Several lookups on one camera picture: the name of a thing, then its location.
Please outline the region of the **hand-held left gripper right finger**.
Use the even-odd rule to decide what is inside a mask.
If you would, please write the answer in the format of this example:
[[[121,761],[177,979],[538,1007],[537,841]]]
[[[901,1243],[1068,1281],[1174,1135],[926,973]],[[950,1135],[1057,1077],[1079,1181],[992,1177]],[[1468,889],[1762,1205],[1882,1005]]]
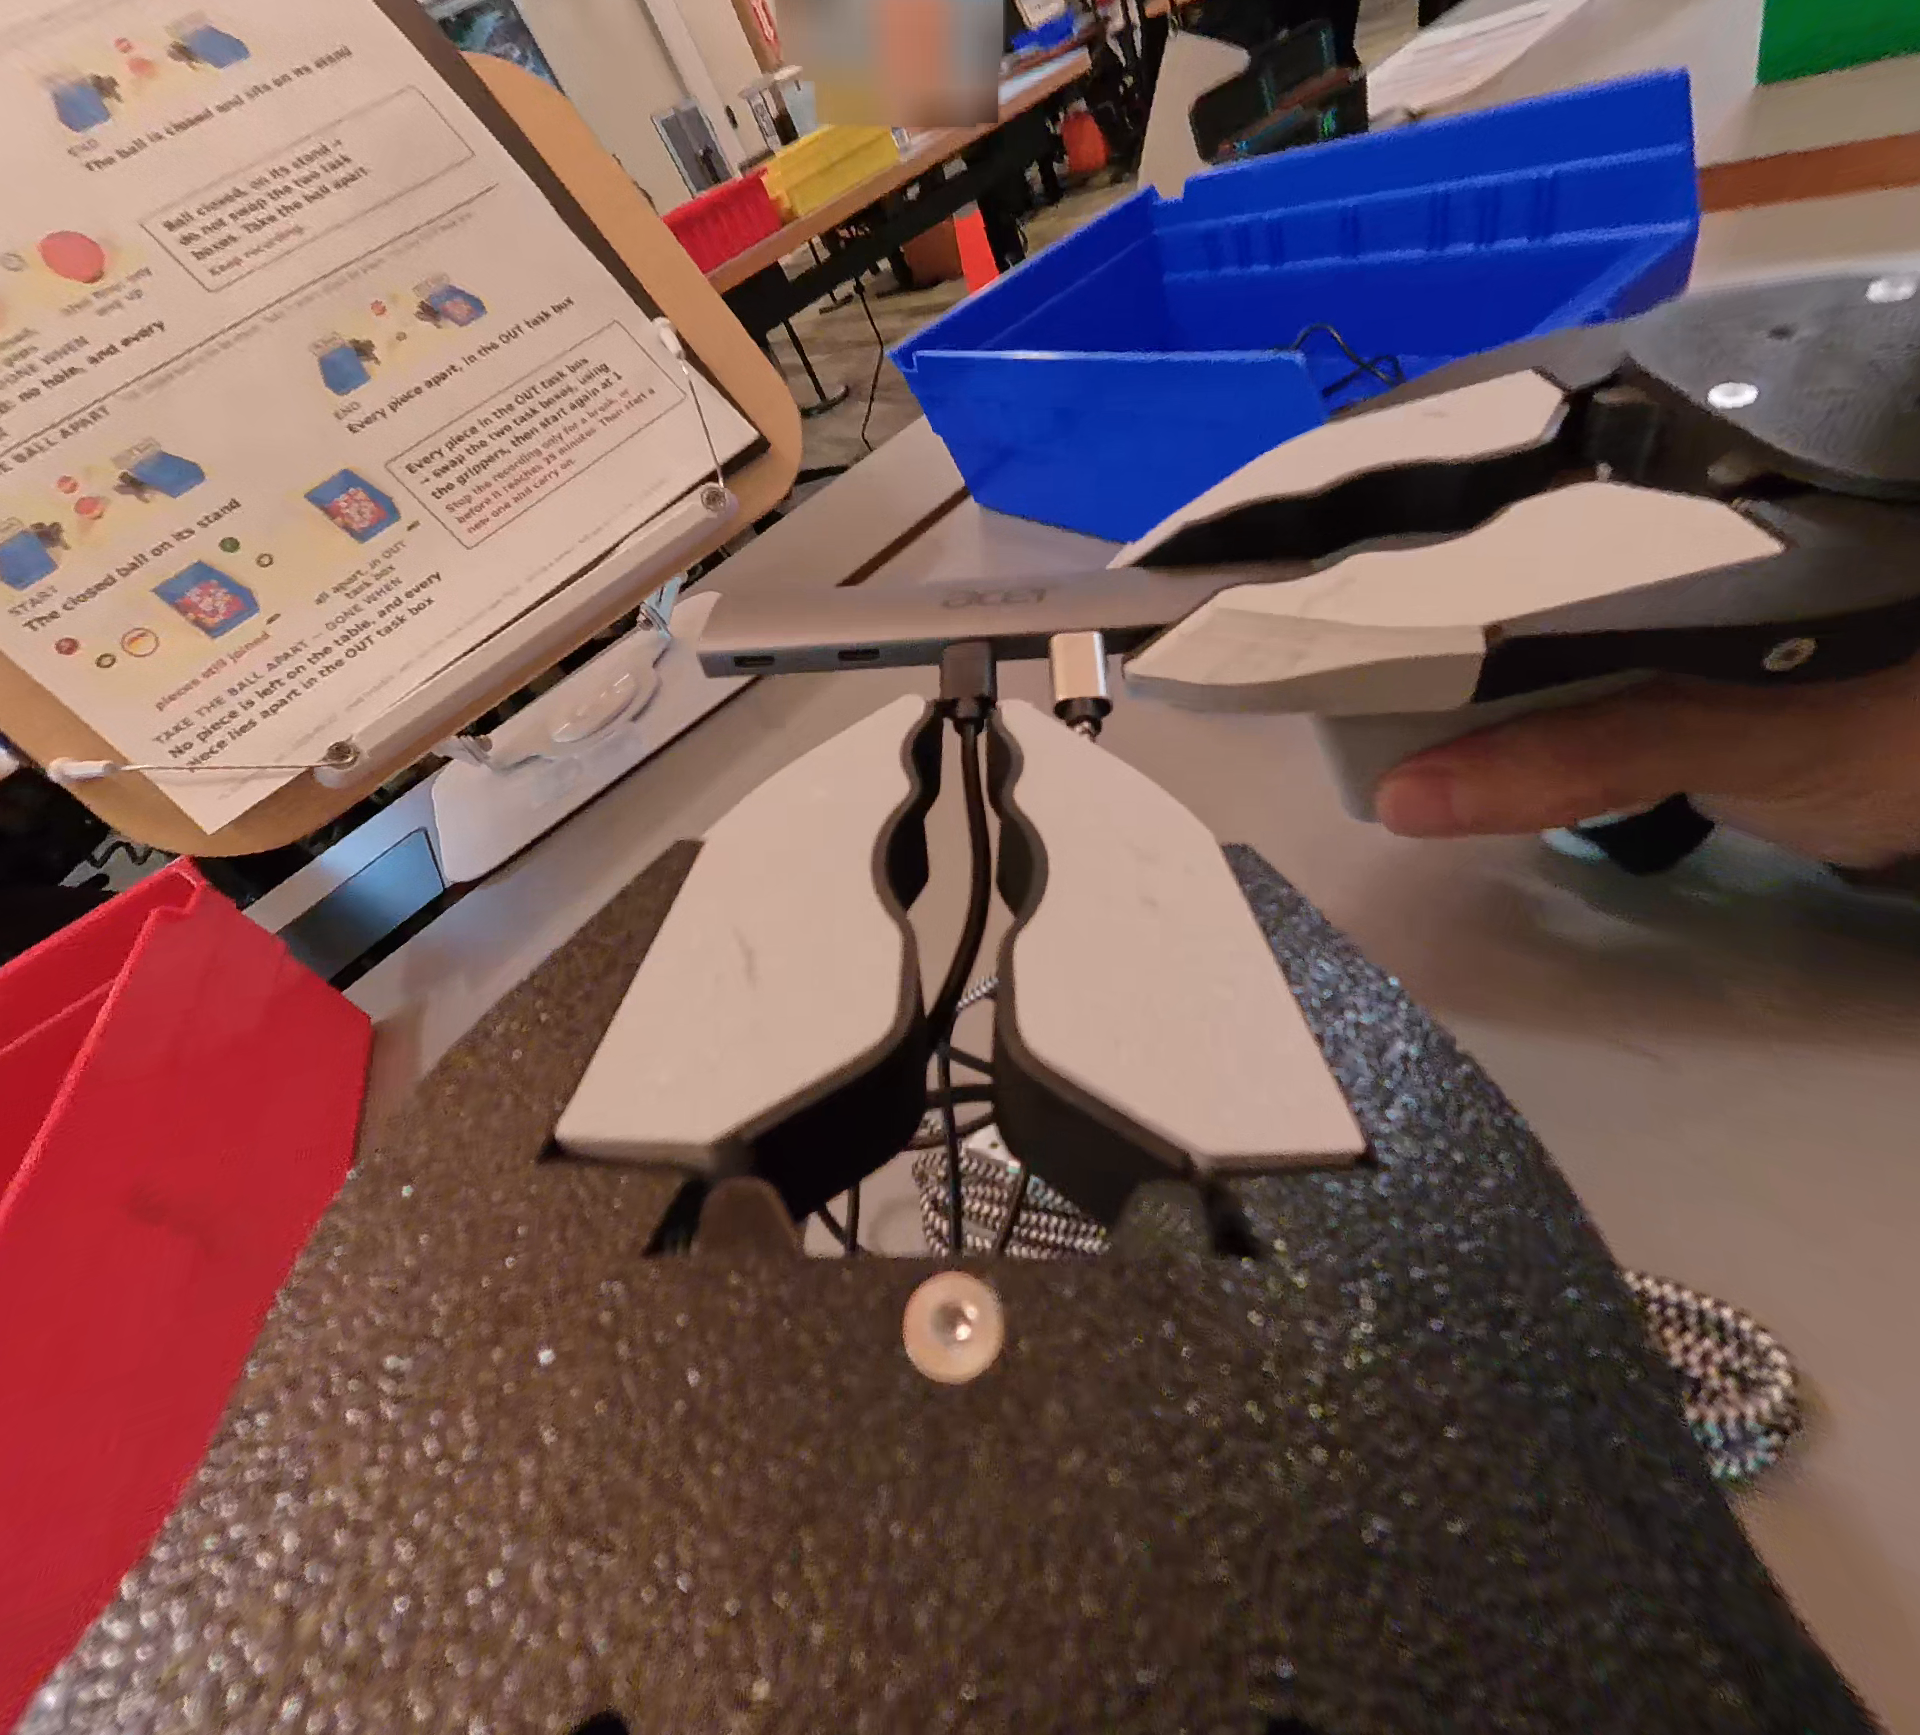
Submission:
[[[1208,827],[1040,707],[990,725],[992,1075],[1014,1157],[1104,1227],[1156,1183],[1347,1169],[1364,1129]]]

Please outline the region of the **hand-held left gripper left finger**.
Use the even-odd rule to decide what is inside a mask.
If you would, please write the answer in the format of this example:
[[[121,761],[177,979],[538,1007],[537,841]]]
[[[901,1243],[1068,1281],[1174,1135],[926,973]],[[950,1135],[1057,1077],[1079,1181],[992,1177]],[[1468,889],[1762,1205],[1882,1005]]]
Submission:
[[[901,1153],[931,1025],[910,909],[943,715],[902,695],[786,763],[701,841],[552,1141],[755,1177],[816,1211]]]

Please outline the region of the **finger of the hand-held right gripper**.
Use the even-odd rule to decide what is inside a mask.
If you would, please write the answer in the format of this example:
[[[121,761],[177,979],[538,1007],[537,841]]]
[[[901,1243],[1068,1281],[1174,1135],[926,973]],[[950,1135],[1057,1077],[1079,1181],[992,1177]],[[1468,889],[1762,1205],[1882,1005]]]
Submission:
[[[1716,500],[1578,484],[1449,542],[1229,588],[1142,646],[1122,675],[1138,695],[1213,711],[1453,711],[1475,697],[1502,622],[1663,590],[1784,550]]]
[[[1112,574],[1301,574],[1468,536],[1592,468],[1592,400],[1533,370],[1355,414],[1264,452],[1122,548]]]

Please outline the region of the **grey usb hub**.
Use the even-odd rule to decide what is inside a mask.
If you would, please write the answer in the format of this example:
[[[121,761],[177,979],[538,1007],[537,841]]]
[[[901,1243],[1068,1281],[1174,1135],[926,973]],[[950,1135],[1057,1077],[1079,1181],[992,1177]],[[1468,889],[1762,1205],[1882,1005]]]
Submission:
[[[1038,659],[1059,636],[1140,646],[1256,576],[1102,570],[1054,580],[716,594],[696,654],[711,677],[935,667],[961,644]]]

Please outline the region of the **person's right hand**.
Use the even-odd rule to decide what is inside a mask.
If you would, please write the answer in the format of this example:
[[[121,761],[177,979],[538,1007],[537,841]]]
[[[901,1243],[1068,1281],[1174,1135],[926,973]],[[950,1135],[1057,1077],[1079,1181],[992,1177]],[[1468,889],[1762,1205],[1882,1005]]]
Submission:
[[[1399,763],[1373,811],[1406,837],[1522,835],[1671,795],[1813,861],[1917,859],[1917,663],[1797,689],[1651,681],[1531,713]]]

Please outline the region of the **blue plastic bin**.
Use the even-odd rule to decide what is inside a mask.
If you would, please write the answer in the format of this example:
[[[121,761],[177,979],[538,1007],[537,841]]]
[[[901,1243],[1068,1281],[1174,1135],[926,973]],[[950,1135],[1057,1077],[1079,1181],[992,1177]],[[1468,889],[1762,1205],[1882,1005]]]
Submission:
[[[1468,356],[1654,308],[1701,226],[1654,70],[1138,190],[893,352],[973,498],[1131,544]]]

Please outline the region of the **black device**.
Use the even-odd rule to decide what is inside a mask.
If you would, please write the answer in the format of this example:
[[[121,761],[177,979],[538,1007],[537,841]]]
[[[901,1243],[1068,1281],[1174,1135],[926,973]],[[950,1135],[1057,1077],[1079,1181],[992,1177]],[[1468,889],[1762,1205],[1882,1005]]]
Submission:
[[[1242,72],[1199,94],[1189,120],[1206,166],[1364,136],[1373,126],[1364,70],[1344,62],[1329,20],[1260,44]]]

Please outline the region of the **wooden document stand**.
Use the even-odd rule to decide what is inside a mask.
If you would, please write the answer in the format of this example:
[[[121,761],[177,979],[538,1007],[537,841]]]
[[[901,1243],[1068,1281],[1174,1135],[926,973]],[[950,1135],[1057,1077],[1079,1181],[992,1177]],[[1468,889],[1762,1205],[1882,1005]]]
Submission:
[[[432,753],[570,759],[652,695],[481,717],[771,506],[797,406],[578,116],[302,36],[5,238],[5,749],[119,833],[274,847]]]

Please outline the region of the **yellow plastic bin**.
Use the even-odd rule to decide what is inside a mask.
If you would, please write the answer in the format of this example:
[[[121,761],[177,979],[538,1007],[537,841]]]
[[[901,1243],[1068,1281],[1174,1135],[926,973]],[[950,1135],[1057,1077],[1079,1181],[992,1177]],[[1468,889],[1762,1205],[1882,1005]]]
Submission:
[[[793,222],[826,210],[899,162],[901,142],[891,128],[826,124],[772,152],[758,176],[777,210]]]

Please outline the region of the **red plastic bin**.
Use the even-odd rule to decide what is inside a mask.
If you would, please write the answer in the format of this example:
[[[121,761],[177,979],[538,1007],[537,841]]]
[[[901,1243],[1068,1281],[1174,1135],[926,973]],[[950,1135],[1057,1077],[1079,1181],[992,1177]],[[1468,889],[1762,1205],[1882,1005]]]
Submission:
[[[5,967],[5,1731],[198,1471],[354,1163],[373,1043],[185,859]]]
[[[702,274],[777,238],[786,220],[763,170],[716,184],[662,214],[665,226]]]

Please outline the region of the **printed instruction sheet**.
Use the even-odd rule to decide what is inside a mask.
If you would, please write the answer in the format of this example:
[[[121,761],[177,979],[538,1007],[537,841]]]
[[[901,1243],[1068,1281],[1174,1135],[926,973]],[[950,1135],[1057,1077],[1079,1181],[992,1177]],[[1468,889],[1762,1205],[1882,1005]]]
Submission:
[[[418,0],[5,0],[5,735],[327,823],[799,466],[565,98]]]

